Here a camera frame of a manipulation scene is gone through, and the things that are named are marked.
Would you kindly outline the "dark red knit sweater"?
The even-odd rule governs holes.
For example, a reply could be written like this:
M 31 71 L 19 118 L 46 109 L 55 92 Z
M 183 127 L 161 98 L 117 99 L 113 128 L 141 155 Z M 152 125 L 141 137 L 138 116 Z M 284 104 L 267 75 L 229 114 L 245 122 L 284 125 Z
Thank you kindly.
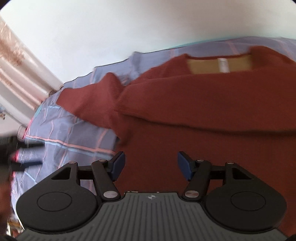
M 128 85 L 113 73 L 62 90 L 57 104 L 119 139 L 127 191 L 182 192 L 177 154 L 238 163 L 287 201 L 281 231 L 295 234 L 295 62 L 263 46 L 229 56 L 230 72 L 201 72 L 214 58 L 181 55 Z

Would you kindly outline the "blue plaid bed sheet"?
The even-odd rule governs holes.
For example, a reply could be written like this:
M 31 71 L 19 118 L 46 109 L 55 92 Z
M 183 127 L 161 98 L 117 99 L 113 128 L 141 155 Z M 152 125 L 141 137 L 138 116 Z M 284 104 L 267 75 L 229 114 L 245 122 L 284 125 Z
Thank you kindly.
M 287 38 L 245 37 L 233 40 L 190 44 L 178 48 L 150 53 L 134 52 L 124 61 L 95 67 L 88 75 L 66 82 L 66 88 L 80 88 L 99 82 L 106 73 L 114 73 L 123 85 L 129 84 L 147 70 L 159 66 L 173 57 L 189 54 L 194 57 L 230 56 L 245 53 L 252 46 L 266 46 L 295 59 L 295 40 Z M 17 161 L 42 161 L 42 166 L 15 173 L 11 202 L 69 161 L 81 166 L 98 159 L 110 159 L 116 136 L 108 129 L 87 123 L 56 104 L 58 93 L 46 99 L 36 111 L 28 127 L 20 132 L 27 141 L 42 141 L 45 147 L 20 150 Z

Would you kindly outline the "beige floral curtain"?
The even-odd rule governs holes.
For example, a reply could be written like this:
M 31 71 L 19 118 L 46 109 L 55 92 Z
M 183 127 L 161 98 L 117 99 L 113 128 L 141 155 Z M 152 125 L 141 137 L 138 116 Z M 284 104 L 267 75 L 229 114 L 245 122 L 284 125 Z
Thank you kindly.
M 26 127 L 61 85 L 1 19 L 1 135 Z

